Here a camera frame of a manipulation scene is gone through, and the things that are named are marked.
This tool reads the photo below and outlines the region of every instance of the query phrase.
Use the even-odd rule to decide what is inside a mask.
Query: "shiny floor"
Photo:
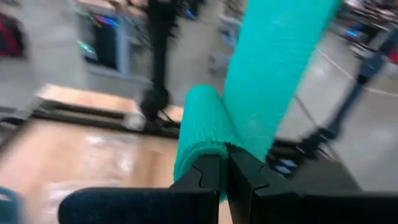
[[[0,6],[0,10],[21,19],[30,39],[28,60],[0,58],[0,105],[20,107],[45,83],[126,97],[138,95],[147,86],[86,71],[79,57],[76,29],[66,0],[22,3],[22,9]],[[215,0],[208,1],[197,22],[180,21],[182,32],[170,50],[169,68],[169,89],[176,104],[184,104],[185,94],[193,85],[210,84],[222,92],[224,75],[208,73],[208,56],[222,45],[216,4]],[[141,75],[147,73],[139,63],[145,57],[148,54],[138,55],[133,62]],[[358,64],[341,38],[326,34],[278,136],[299,138],[325,123],[352,84]],[[370,84],[350,114],[343,136],[332,145],[363,189],[398,190],[397,116],[398,68],[388,68]]]

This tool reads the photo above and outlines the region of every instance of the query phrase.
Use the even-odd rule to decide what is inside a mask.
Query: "wooden board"
[[[123,112],[135,106],[130,99],[53,85],[39,95],[64,103]],[[172,106],[168,114],[181,120],[182,112],[182,108]],[[94,145],[101,137],[115,139],[115,136],[121,141]],[[44,210],[49,205],[49,187],[53,184],[117,180],[124,187],[168,187],[173,182],[176,153],[177,141],[172,139],[37,120],[20,133],[2,155],[0,185],[22,194],[26,219],[29,223],[42,224],[48,219]],[[130,161],[127,171],[115,165],[121,154]],[[221,204],[220,223],[231,223],[227,203]]]
[[[144,6],[147,4],[145,0],[133,0],[135,6]],[[104,0],[77,0],[77,3],[82,8],[90,9],[93,12],[104,13],[104,14],[114,14],[116,13],[115,8],[108,2]],[[142,12],[136,7],[126,6],[123,9],[123,13],[131,17],[146,18],[146,13]]]

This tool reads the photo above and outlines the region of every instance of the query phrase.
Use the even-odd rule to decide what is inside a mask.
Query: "red object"
[[[393,53],[388,55],[388,58],[390,59],[391,63],[398,63],[398,47]]]
[[[16,36],[12,30],[5,26],[7,19],[7,17],[0,15],[0,35],[5,45],[5,49],[0,49],[0,55],[19,57],[22,55],[22,49],[17,43]]]

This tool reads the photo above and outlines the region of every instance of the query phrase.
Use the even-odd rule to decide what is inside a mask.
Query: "blue object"
[[[0,223],[22,224],[22,200],[16,192],[0,187]]]

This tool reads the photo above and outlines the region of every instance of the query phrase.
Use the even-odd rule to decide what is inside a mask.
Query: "gray floor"
[[[76,31],[66,0],[22,1],[22,9],[1,10],[19,17],[29,34],[30,59],[0,59],[0,105],[22,106],[44,83],[72,86],[132,97],[146,86],[89,74],[80,60]],[[217,33],[216,1],[209,1],[201,21],[180,21],[182,34],[170,56],[169,89],[184,104],[193,85],[211,84],[222,92],[224,76],[208,74],[208,55],[222,41]],[[278,136],[299,138],[323,124],[352,84],[358,60],[343,41],[327,34],[314,53]],[[145,68],[139,72],[146,75]],[[366,190],[398,190],[398,79],[382,74],[370,86],[346,123],[344,136],[333,144],[343,162]]]

